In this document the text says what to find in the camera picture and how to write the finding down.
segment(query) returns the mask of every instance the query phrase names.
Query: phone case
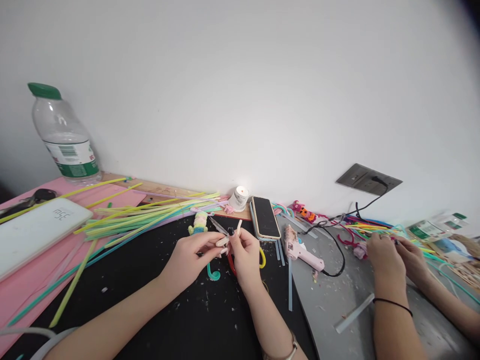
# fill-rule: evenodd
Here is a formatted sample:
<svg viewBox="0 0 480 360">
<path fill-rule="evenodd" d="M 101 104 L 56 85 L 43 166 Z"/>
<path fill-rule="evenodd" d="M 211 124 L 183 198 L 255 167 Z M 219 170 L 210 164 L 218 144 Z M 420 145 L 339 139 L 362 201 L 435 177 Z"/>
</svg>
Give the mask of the phone case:
<svg viewBox="0 0 480 360">
<path fill-rule="evenodd" d="M 273 239 L 273 238 L 269 238 L 269 237 L 260 237 L 259 234 L 257 233 L 257 219 L 255 217 L 255 213 L 254 213 L 254 208 L 252 206 L 252 202 L 250 201 L 250 213 L 251 213 L 251 220 L 253 221 L 253 229 L 255 230 L 255 236 L 258 240 L 260 241 L 268 241 L 268 242 L 276 242 L 278 241 L 278 239 Z"/>
</svg>

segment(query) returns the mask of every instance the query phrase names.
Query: power cord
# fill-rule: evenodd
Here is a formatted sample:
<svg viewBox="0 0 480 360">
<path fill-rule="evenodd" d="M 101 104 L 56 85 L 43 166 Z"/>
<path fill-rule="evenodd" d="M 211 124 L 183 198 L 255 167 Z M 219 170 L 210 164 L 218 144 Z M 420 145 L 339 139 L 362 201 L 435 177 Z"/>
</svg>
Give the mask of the power cord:
<svg viewBox="0 0 480 360">
<path fill-rule="evenodd" d="M 362 218 L 360 217 L 359 211 L 368 208 L 370 205 L 372 205 L 374 202 L 376 202 L 378 199 L 380 199 L 383 195 L 385 195 L 385 194 L 389 191 L 389 186 L 388 186 L 388 184 L 387 184 L 385 181 L 383 181 L 381 178 L 379 178 L 378 176 L 372 177 L 371 180 L 374 181 L 374 182 L 376 182 L 376 183 L 382 184 L 382 185 L 385 187 L 385 191 L 384 191 L 379 197 L 374 198 L 374 199 L 373 199 L 372 201 L 370 201 L 366 206 L 364 206 L 364 207 L 362 207 L 362 208 L 360 208 L 360 209 L 359 209 L 359 203 L 358 203 L 358 202 L 355 202 L 355 210 L 354 210 L 354 211 L 351 211 L 351 212 L 349 212 L 349 213 L 347 213 L 347 214 L 345 214 L 345 216 L 351 215 L 351 214 L 353 214 L 353 213 L 356 213 L 356 215 L 357 215 L 356 217 L 362 220 Z M 338 218 L 338 216 L 329 218 L 328 221 L 332 221 L 333 219 L 336 219 L 336 218 Z"/>
<path fill-rule="evenodd" d="M 326 276 L 328 277 L 331 277 L 331 278 L 336 278 L 338 276 L 340 276 L 344 270 L 345 270 L 345 256 L 344 256 L 344 252 L 342 251 L 342 248 L 340 247 L 339 243 L 337 242 L 337 240 L 333 237 L 333 235 L 330 233 L 330 231 L 327 230 L 327 228 L 331 228 L 331 227 L 334 227 L 338 224 L 340 224 L 343 219 L 348 216 L 348 215 L 351 215 L 353 213 L 356 213 L 356 216 L 357 218 L 359 218 L 360 220 L 363 220 L 362 217 L 360 216 L 360 210 L 364 210 L 366 208 L 368 208 L 370 205 L 372 205 L 374 202 L 376 202 L 378 199 L 380 199 L 383 195 L 385 195 L 388 191 L 389 191 L 389 186 L 388 184 L 383 181 L 382 179 L 380 179 L 378 176 L 374 176 L 371 178 L 372 181 L 374 182 L 377 182 L 379 184 L 382 184 L 383 186 L 385 186 L 385 191 L 377 198 L 373 199 L 372 201 L 370 201 L 366 206 L 362 207 L 362 208 L 359 208 L 359 203 L 356 202 L 355 203 L 355 210 L 352 211 L 352 212 L 349 212 L 349 213 L 346 213 L 346 214 L 341 214 L 341 215 L 338 215 L 338 216 L 335 216 L 335 217 L 331 217 L 328 219 L 329 222 L 337 219 L 337 218 L 340 218 L 339 220 L 335 220 L 336 223 L 335 224 L 331 224 L 331 225 L 327 225 L 325 226 L 328 222 L 326 220 L 323 220 L 323 221 L 319 221 L 317 224 L 315 224 L 314 226 L 311 226 L 307 231 L 304 231 L 304 232 L 299 232 L 299 234 L 303 234 L 303 235 L 306 235 L 308 234 L 310 231 L 312 231 L 313 229 L 324 229 L 328 235 L 330 235 L 330 237 L 333 239 L 333 242 L 336 244 L 336 247 L 338 248 L 338 250 L 340 251 L 340 254 L 341 254 L 341 258 L 342 258 L 342 264 L 341 264 L 341 268 L 340 270 L 336 273 L 336 274 L 330 274 L 328 273 L 327 271 L 325 271 L 325 269 L 323 269 L 321 272 L 324 273 Z"/>
<path fill-rule="evenodd" d="M 367 205 L 365 205 L 364 207 L 362 208 L 359 208 L 359 203 L 356 202 L 355 203 L 355 210 L 354 211 L 351 211 L 349 213 L 344 213 L 344 214 L 341 214 L 341 215 L 337 215 L 337 216 L 334 216 L 334 217 L 331 217 L 328 219 L 328 221 L 326 220 L 322 220 L 322 221 L 319 221 L 318 223 L 316 223 L 315 225 L 311 226 L 307 231 L 304 231 L 304 232 L 300 232 L 299 234 L 302 234 L 302 235 L 306 235 L 308 234 L 310 231 L 312 231 L 313 229 L 325 229 L 325 228 L 331 228 L 331 227 L 334 227 L 336 226 L 338 223 L 341 223 L 343 221 L 343 219 L 348 216 L 348 215 L 351 215 L 353 213 L 356 213 L 356 216 L 357 218 L 359 218 L 360 220 L 362 221 L 365 221 L 362 219 L 362 217 L 360 216 L 360 210 L 364 210 L 366 208 L 368 208 L 370 205 L 372 205 L 374 202 L 376 202 L 378 199 L 380 199 L 383 195 L 385 195 L 388 191 L 389 191 L 389 186 L 388 184 L 383 181 L 381 178 L 379 178 L 378 176 L 374 176 L 371 178 L 372 181 L 376 182 L 376 183 L 379 183 L 379 184 L 382 184 L 383 186 L 385 186 L 385 191 L 379 196 L 379 197 L 376 197 L 375 199 L 373 199 L 372 201 L 370 201 Z M 332 225 L 327 225 L 325 226 L 328 222 L 332 222 L 333 220 L 336 221 L 335 224 L 332 224 Z"/>
<path fill-rule="evenodd" d="M 333 242 L 336 244 L 336 247 L 340 251 L 341 258 L 342 258 L 342 263 L 341 263 L 340 270 L 336 274 L 333 274 L 333 275 L 329 274 L 328 272 L 325 271 L 325 269 L 323 269 L 321 272 L 324 273 L 325 275 L 327 275 L 328 277 L 336 278 L 337 276 L 340 276 L 345 270 L 345 255 L 344 255 L 344 252 L 342 251 L 342 249 L 340 248 L 340 245 L 339 245 L 338 241 L 335 240 L 335 238 L 332 236 L 330 231 L 328 231 L 327 229 L 324 229 L 324 230 L 328 233 L 328 235 L 330 235 L 330 237 L 333 239 Z"/>
</svg>

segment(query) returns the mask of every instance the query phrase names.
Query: green bottle cap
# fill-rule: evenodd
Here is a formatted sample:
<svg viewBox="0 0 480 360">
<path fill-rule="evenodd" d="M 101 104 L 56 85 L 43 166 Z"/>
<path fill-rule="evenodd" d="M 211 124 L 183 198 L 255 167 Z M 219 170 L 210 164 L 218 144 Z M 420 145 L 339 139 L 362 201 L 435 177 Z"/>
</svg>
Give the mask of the green bottle cap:
<svg viewBox="0 0 480 360">
<path fill-rule="evenodd" d="M 462 215 L 462 214 L 459 213 L 459 212 L 454 213 L 453 216 L 454 216 L 454 217 L 457 217 L 457 218 L 459 218 L 459 219 L 461 219 L 461 220 L 465 220 L 465 219 L 467 218 L 465 215 Z"/>
<path fill-rule="evenodd" d="M 31 93 L 37 98 L 62 100 L 60 91 L 56 87 L 41 84 L 38 82 L 29 82 L 28 88 L 30 89 Z"/>
</svg>

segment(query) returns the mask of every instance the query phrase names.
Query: white power bank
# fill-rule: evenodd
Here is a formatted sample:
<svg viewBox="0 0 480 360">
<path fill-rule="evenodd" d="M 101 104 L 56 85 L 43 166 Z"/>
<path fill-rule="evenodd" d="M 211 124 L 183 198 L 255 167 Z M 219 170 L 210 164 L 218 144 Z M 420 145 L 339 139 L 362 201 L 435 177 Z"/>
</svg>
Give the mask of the white power bank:
<svg viewBox="0 0 480 360">
<path fill-rule="evenodd" d="M 0 281 L 92 216 L 83 206 L 57 198 L 0 225 Z"/>
</svg>

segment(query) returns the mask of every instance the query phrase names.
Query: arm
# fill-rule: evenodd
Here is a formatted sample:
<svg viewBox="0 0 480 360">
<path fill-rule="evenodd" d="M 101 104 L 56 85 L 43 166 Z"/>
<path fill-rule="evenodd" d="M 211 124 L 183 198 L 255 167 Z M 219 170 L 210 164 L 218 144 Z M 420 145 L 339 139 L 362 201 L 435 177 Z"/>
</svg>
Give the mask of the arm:
<svg viewBox="0 0 480 360">
<path fill-rule="evenodd" d="M 399 238 L 396 247 L 403 259 L 406 275 L 420 291 L 455 325 L 467 338 L 480 344 L 480 314 L 469 308 L 448 291 L 429 271 L 422 251 L 410 241 Z"/>
<path fill-rule="evenodd" d="M 222 248 L 224 236 L 204 232 L 180 239 L 161 274 L 62 340 L 45 360 L 109 360 L 160 310 L 190 286 Z"/>
<path fill-rule="evenodd" d="M 374 233 L 367 243 L 375 276 L 375 297 L 409 308 L 405 266 L 388 236 Z M 373 340 L 376 357 L 383 359 L 426 359 L 414 321 L 404 308 L 388 302 L 375 303 Z"/>
<path fill-rule="evenodd" d="M 230 245 L 235 255 L 238 282 L 250 306 L 261 348 L 270 358 L 285 359 L 293 349 L 292 333 L 262 284 L 260 242 L 248 231 L 241 229 L 240 234 L 236 232 L 230 237 Z M 300 346 L 293 359 L 307 359 Z"/>
</svg>

